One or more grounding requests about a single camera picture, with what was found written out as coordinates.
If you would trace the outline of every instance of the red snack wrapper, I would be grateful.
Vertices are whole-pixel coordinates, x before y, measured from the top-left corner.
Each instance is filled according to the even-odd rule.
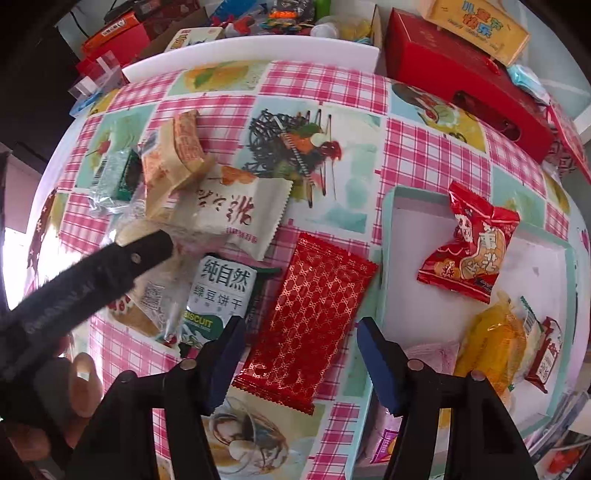
[[[301,233],[274,311],[234,386],[312,414],[318,385],[377,268]]]
[[[519,213],[492,206],[456,181],[449,198],[457,219],[454,240],[425,260],[417,280],[490,303]]]
[[[550,317],[546,317],[542,326],[546,329],[544,342],[535,355],[529,373],[524,378],[542,392],[548,393],[545,385],[562,349],[562,332],[558,323]]]

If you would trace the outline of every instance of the plastic wrapper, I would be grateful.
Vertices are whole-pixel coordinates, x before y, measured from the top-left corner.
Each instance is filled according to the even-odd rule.
[[[519,370],[527,340],[522,322],[511,311],[511,299],[502,291],[498,296],[493,306],[472,321],[453,374],[465,377],[479,370],[501,397]]]
[[[199,262],[181,322],[180,341],[197,348],[217,339],[230,318],[247,319],[263,283],[280,268],[256,268],[206,255]]]
[[[203,152],[196,119],[196,110],[181,113],[161,124],[142,145],[148,219],[158,218],[173,191],[203,178],[214,163]]]
[[[550,95],[531,68],[514,63],[507,67],[507,73],[514,85],[529,93],[538,103],[550,104]]]
[[[457,220],[454,240],[425,260],[417,280],[490,303],[519,213],[492,206],[456,181],[449,198]]]
[[[562,350],[562,331],[558,323],[550,317],[546,317],[543,326],[545,330],[544,342],[540,346],[525,379],[538,387],[542,392],[548,393],[546,382],[550,378],[550,374]]]
[[[296,23],[314,21],[313,0],[275,0],[269,18],[282,19]]]
[[[544,336],[544,328],[535,317],[534,311],[524,297],[520,297],[519,301],[516,302],[513,313],[518,320],[523,322],[523,330],[526,339],[525,352],[521,360],[521,365],[513,380],[513,383],[516,383],[519,380],[522,380],[524,375],[530,370],[538,351],[538,347],[542,341],[542,337]]]
[[[144,218],[145,203],[141,195],[136,197],[139,198],[134,198],[114,224],[114,241],[119,245],[127,245],[162,227]],[[194,232],[191,236],[175,236],[173,232],[171,237],[172,257],[136,278],[128,296],[158,329],[158,340],[174,344],[197,265],[207,252],[217,251],[225,244],[226,235]]]
[[[370,38],[371,23],[355,15],[329,15],[316,22],[310,32],[312,37],[339,38],[348,41],[360,41]]]
[[[273,312],[234,386],[311,414],[318,385],[377,268],[301,233]]]
[[[417,358],[429,365],[437,373],[451,375],[456,363],[456,342],[443,344],[419,345],[404,351],[406,356]],[[365,453],[358,460],[358,465],[367,466],[375,463],[388,463],[396,438],[402,425],[402,417],[394,417],[387,408],[378,405],[375,415],[375,423],[368,436]],[[435,453],[447,450],[447,438],[449,432],[438,432]]]
[[[132,148],[105,153],[88,192],[91,214],[122,212],[131,201],[141,174],[141,160]]]
[[[146,337],[158,339],[161,334],[154,322],[127,295],[109,303],[107,313],[111,320],[133,328]]]
[[[216,164],[197,187],[181,193],[167,223],[179,232],[228,233],[230,243],[260,261],[279,226],[292,184]]]

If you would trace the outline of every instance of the white snack wrapper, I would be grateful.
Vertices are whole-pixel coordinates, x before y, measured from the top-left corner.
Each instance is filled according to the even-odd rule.
[[[182,192],[169,224],[228,233],[228,242],[263,260],[281,221],[293,182],[260,179],[237,168],[215,164],[197,187]]]

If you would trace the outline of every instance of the red candy wrapper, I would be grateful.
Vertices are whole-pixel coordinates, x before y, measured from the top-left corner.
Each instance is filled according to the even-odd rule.
[[[378,266],[301,233],[281,293],[234,386],[314,412],[312,400]]]
[[[449,198],[457,219],[454,240],[425,260],[417,279],[490,303],[519,213],[492,206],[456,181]]]

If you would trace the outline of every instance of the yellow candy package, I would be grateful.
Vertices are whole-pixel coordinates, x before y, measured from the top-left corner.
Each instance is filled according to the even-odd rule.
[[[527,339],[523,322],[511,312],[509,296],[500,291],[498,297],[492,307],[472,321],[453,374],[465,377],[471,370],[479,370],[502,397],[519,370]]]

